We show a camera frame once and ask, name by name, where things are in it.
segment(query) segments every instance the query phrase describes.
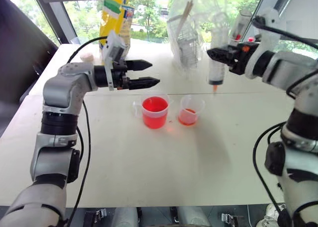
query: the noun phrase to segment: red liquid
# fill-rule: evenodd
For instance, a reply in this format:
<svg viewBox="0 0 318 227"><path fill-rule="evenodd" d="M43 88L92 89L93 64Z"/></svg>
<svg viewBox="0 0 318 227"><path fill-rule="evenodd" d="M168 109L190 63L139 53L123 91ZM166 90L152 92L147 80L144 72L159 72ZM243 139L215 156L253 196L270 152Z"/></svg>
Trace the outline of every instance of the red liquid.
<svg viewBox="0 0 318 227"><path fill-rule="evenodd" d="M168 107L167 101L160 97L150 97L143 102L143 107L148 111L160 112ZM143 114L144 123L151 129L161 128L166 121L168 111L162 114L160 117L149 117L146 114Z"/></svg>
<svg viewBox="0 0 318 227"><path fill-rule="evenodd" d="M192 109L182 110L178 116L178 120L181 124L185 126L194 125L198 120L198 116L195 114L195 111Z"/></svg>

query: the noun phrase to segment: tree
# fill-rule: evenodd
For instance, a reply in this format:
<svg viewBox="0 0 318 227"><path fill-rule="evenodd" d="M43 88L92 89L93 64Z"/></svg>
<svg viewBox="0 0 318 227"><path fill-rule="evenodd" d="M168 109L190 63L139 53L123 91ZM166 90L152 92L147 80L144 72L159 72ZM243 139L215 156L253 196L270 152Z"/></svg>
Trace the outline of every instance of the tree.
<svg viewBox="0 0 318 227"><path fill-rule="evenodd" d="M168 0L168 12L171 10L171 6L174 0Z"/></svg>
<svg viewBox="0 0 318 227"><path fill-rule="evenodd" d="M104 7L104 0L96 0L96 10L102 11Z"/></svg>
<svg viewBox="0 0 318 227"><path fill-rule="evenodd" d="M64 5L81 43L99 36L101 14L96 1L67 1Z"/></svg>
<svg viewBox="0 0 318 227"><path fill-rule="evenodd" d="M318 55L318 52L315 48L310 47L306 44L303 44L301 42L296 42L296 41L287 41L287 40L279 40L275 51L284 51L284 52L295 52L295 49L298 50L305 50L308 52L311 52L312 54L316 54L316 56Z"/></svg>
<svg viewBox="0 0 318 227"><path fill-rule="evenodd" d="M241 11L242 9L247 9L253 13L256 10L258 3L259 0L228 0L227 15L229 17L230 27L236 20L239 11ZM213 26L214 25L212 22L206 22L201 25L201 28L205 32L211 32Z"/></svg>
<svg viewBox="0 0 318 227"><path fill-rule="evenodd" d="M158 29L162 27L159 18L161 7L156 4L156 0L131 0L130 5L136 9L135 17L138 18L138 23L145 26L149 41L150 33L156 30L155 27L158 26ZM139 6L143 7L141 11L138 11Z"/></svg>
<svg viewBox="0 0 318 227"><path fill-rule="evenodd" d="M168 38L167 24L159 20L153 27L152 33L157 38Z"/></svg>
<svg viewBox="0 0 318 227"><path fill-rule="evenodd" d="M51 26L44 17L42 10L36 0L11 0L32 22L56 45L59 41L55 36Z"/></svg>

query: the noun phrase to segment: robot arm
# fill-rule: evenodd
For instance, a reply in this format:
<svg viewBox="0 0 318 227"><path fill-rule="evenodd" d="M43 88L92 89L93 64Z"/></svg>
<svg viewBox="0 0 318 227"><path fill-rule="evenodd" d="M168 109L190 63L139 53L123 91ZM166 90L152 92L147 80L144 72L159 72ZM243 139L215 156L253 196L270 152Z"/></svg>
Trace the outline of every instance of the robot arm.
<svg viewBox="0 0 318 227"><path fill-rule="evenodd" d="M1 227L64 226L66 186L77 179L79 172L80 152L74 146L78 115L86 92L108 87L110 83L112 89L140 89L160 81L152 77L135 80L126 77L128 70L141 71L152 64L120 60L122 44L114 39L114 43L108 40L106 67L69 63L46 82L42 126L30 168L33 184L15 199L1 219Z"/></svg>
<svg viewBox="0 0 318 227"><path fill-rule="evenodd" d="M258 17L275 26L276 11ZM230 72L248 78L261 77L264 83L291 92L294 110L281 130L282 141L271 143L265 166L278 177L289 213L287 226L317 226L318 223L318 61L290 52L272 52L276 34L261 31L262 42L245 42L208 50L209 57L227 64Z"/></svg>

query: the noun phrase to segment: white table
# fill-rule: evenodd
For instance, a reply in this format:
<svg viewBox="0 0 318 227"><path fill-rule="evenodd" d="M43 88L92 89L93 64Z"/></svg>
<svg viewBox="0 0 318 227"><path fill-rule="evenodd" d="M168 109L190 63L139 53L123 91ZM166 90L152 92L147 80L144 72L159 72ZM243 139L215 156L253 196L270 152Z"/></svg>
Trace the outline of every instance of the white table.
<svg viewBox="0 0 318 227"><path fill-rule="evenodd" d="M166 65L160 66L156 58L168 53L159 49L166 47L165 44L149 44L149 47L157 48L152 55L141 52L139 58L154 63L153 70L146 76L158 75L165 84L160 88L172 94L174 103L167 123L160 130L150 130L134 117L131 105L139 97L136 94L143 90L129 91L126 95L125 91L111 93L104 88L87 95L92 157L79 206L268 203L269 198L252 165L252 149L260 133L288 118L292 101L259 80L249 81L239 76L228 76L235 87L226 80L220 89L223 93L217 95L210 93L209 85L203 85L203 75L203 80L195 82L197 86L185 86L186 82L182 83L171 65L168 67L168 61L162 61ZM10 205L17 194L31 184L29 165L36 133L40 130L43 102L37 91L67 60L73 48L71 45L60 47L0 139L0 193L3 193L0 205ZM131 51L130 57L138 58L133 46ZM176 114L181 94L191 92L206 101L206 109L196 126L185 127L176 120ZM84 115L79 117L79 127L87 147ZM265 151L266 141L263 141L257 155L260 171L277 201L282 201L276 178L263 166ZM68 185L68 207L76 201L86 156L87 149L80 178Z"/></svg>

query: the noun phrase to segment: black cable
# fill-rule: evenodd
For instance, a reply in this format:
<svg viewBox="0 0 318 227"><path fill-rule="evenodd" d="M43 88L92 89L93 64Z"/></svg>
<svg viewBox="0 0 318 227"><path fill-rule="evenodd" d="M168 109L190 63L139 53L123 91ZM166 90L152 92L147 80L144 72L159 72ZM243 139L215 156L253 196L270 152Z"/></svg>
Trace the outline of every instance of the black cable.
<svg viewBox="0 0 318 227"><path fill-rule="evenodd" d="M94 38L94 39L89 40L88 42L85 42L83 45L81 45L81 46L71 55L71 57L69 58L68 62L66 62L66 63L70 63L71 60L77 55L77 53L78 53L83 47L85 47L86 45L88 45L89 43L92 43L92 42L98 41L98 40L103 40L103 39L107 39L107 36L104 36L104 37L96 37L96 38Z"/></svg>
<svg viewBox="0 0 318 227"><path fill-rule="evenodd" d="M316 206L318 205L318 201L311 201L311 202L308 202L308 203L305 203L301 206L299 206L293 213L293 217L292 217L292 220L294 220L296 218L296 215L299 214L300 211L310 207L310 206Z"/></svg>
<svg viewBox="0 0 318 227"><path fill-rule="evenodd" d="M267 136L267 144L270 144L270 143L271 143L270 139L272 138L272 136L273 136L274 134L276 134L279 130L281 130L282 127L283 127L283 125L282 125L282 126L279 126L278 128L276 128L274 131L272 131L272 132Z"/></svg>
<svg viewBox="0 0 318 227"><path fill-rule="evenodd" d="M301 43L304 43L308 46L311 46L315 49L318 50L318 46L315 44L315 43L312 43L310 42L309 40L307 40L306 38L302 38L302 37L299 37L295 34L292 34L292 33L289 33L289 32L285 32L283 30L280 30L280 29L277 29L277 28L273 28L273 27L268 27L266 26L265 24L263 24L262 22L259 21L259 19L256 17L255 19L253 19L252 21L252 24L256 27L256 28L259 28L259 29L262 29L262 30L266 30L266 31L270 31L270 32L274 32L274 33L278 33L278 34L281 34L285 37L289 37L295 41L298 41L298 42L301 42Z"/></svg>
<svg viewBox="0 0 318 227"><path fill-rule="evenodd" d="M298 81L296 81L295 83L293 83L291 86L289 86L286 90L286 94L291 97L292 99L295 99L296 97L294 95L292 95L292 89L295 88L296 86L298 86L300 83L304 82L305 80L309 79L310 77L313 77L314 75L318 74L318 70L315 70L311 73L309 73L308 75L305 75L303 78L299 79Z"/></svg>
<svg viewBox="0 0 318 227"><path fill-rule="evenodd" d="M92 43L94 41L97 41L97 40L102 40L102 39L106 39L107 36L104 36L104 37L97 37L97 38L94 38L92 40L89 40L88 42L85 42L83 45L81 45L72 55L71 57L69 58L68 62L67 63L70 63L71 60L77 55L77 53L83 48L85 47L86 45L88 45L89 43ZM83 192L83 188L84 188L84 184L85 184L85 180L86 180L86 176L87 176L87 172L88 172L88 168L89 168L89 163L90 163L90 153L91 153L91 141L90 141L90 128L89 128L89 118L88 118L88 111L87 111L87 108L86 108L86 105L85 105L85 102L83 100L83 106L84 106L84 110L85 110L85 114L86 114L86 123L87 123L87 132L88 132L88 157L87 157L87 164L86 164L86 168L85 168L85 172L84 172L84 176L83 176L83 180L81 181L81 185L80 185L80 189L79 189L79 195L78 195L78 198L76 200L76 203L74 205L74 208L73 208L73 211L71 213L71 216L68 220L68 225L67 227L70 227L71 226L71 222L73 220L73 217L75 215L75 212L78 208L78 205L79 205L79 202L80 202L80 198L81 198L81 194ZM77 131L79 133L79 138L82 142L82 136L80 134L80 129L77 127Z"/></svg>
<svg viewBox="0 0 318 227"><path fill-rule="evenodd" d="M81 161L81 159L83 158L83 153L84 153L84 142L83 142L83 136L81 135L80 132L80 128L77 126L76 130L79 134L79 140L80 140L80 156L79 156L79 160Z"/></svg>
<svg viewBox="0 0 318 227"><path fill-rule="evenodd" d="M71 213L71 216L70 216L70 218L69 218L67 227L70 227L70 226L71 226L71 222L72 222L73 217L74 217L74 215L75 215L75 212L76 212L76 210L77 210L77 208L78 208L78 205L79 205L79 202L80 202L80 198L81 198L81 194L82 194L83 189L84 189L84 184L85 184L86 176L87 176L87 173L88 173L89 163L90 163L90 151L91 151L90 128L89 128L88 111L87 111L87 108L86 108L86 105L85 105L85 102L84 102L84 101L83 101L83 107L84 107L84 110L85 110L86 122L87 122L87 132L88 132L88 157L87 157L87 164L86 164L86 169L85 169L85 172L84 172L83 180L81 181L81 185L80 185L80 189L79 189L79 195L78 195L78 198L77 198L76 203L75 203L75 205L74 205L74 208L73 208L73 211L72 211L72 213Z"/></svg>
<svg viewBox="0 0 318 227"><path fill-rule="evenodd" d="M266 131L264 131L264 132L258 137L258 139L256 140L256 143L255 143L255 146L254 146L254 149L253 149L253 165L254 165L255 171L256 171L256 173L257 173L257 175L258 175L260 181L262 182L262 184L263 184L263 186L264 186L264 188L265 188L265 190L266 190L266 192L267 192L267 194L268 194L270 200L273 202L273 204L274 204L274 206L275 206L275 208L276 208L276 210L277 210L277 212L278 212L279 214L281 213L281 210L280 210L280 208L278 207L277 202L275 201L275 199L274 199L272 193L271 193L270 190L268 189L268 186L267 186L266 182L264 181L262 175L260 174L260 172L259 172L259 170L258 170L258 167L257 167L257 164L256 164L256 150L257 150L257 147L258 147L260 141L262 140L262 138L263 138L268 132L272 131L273 129L276 129L277 127L283 126L285 123L286 123L286 122L282 122L282 123L276 124L276 125L270 127L269 129L267 129Z"/></svg>

